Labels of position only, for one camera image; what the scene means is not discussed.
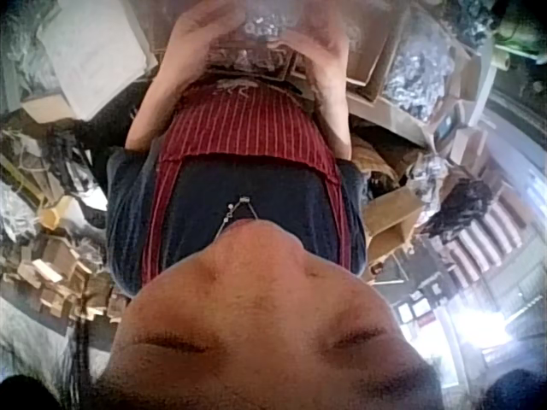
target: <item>white paper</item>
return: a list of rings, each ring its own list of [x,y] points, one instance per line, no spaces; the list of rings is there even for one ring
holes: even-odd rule
[[[119,0],[73,0],[38,38],[76,116],[90,120],[148,63]]]

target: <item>necklace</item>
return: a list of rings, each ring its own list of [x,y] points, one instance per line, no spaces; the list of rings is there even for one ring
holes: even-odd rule
[[[248,196],[241,196],[239,198],[239,201],[237,203],[230,203],[228,204],[228,212],[226,213],[226,216],[222,220],[221,228],[218,232],[216,232],[215,240],[221,235],[222,231],[224,231],[224,228],[230,222],[230,220],[233,218],[233,213],[236,212],[236,210],[239,207],[242,207],[244,205],[247,205],[252,212],[254,218],[258,220],[258,215],[255,212],[255,209],[253,208],[252,204],[250,203],[250,198]]]

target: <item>eye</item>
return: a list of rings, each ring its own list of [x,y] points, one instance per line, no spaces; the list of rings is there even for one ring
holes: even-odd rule
[[[184,353],[205,353],[207,348],[197,346],[194,343],[188,343],[184,338],[176,333],[164,332],[148,336],[138,343],[151,344],[166,349],[174,349]]]
[[[353,331],[346,336],[344,336],[341,340],[336,342],[334,344],[335,349],[344,349],[349,348],[352,346],[356,346],[361,343],[368,342],[371,339],[374,339],[375,337],[381,336],[385,333],[385,331],[381,329],[366,329],[366,330],[360,330],[360,331]]]

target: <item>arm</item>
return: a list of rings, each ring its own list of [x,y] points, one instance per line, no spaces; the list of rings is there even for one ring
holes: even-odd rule
[[[166,131],[185,89],[203,74],[211,43],[243,21],[244,12],[233,0],[203,0],[179,17],[160,71],[129,130],[126,149],[150,149]]]
[[[306,74],[315,94],[318,125],[334,156],[351,160],[350,114],[346,100],[346,72],[350,43],[336,2],[315,2],[302,32],[286,30],[271,48],[285,44],[304,55]]]

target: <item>bright light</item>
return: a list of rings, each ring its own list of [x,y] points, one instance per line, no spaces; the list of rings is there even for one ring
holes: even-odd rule
[[[511,336],[505,331],[505,318],[501,313],[459,313],[454,318],[454,325],[464,343],[471,343],[479,349],[493,348],[511,341]]]

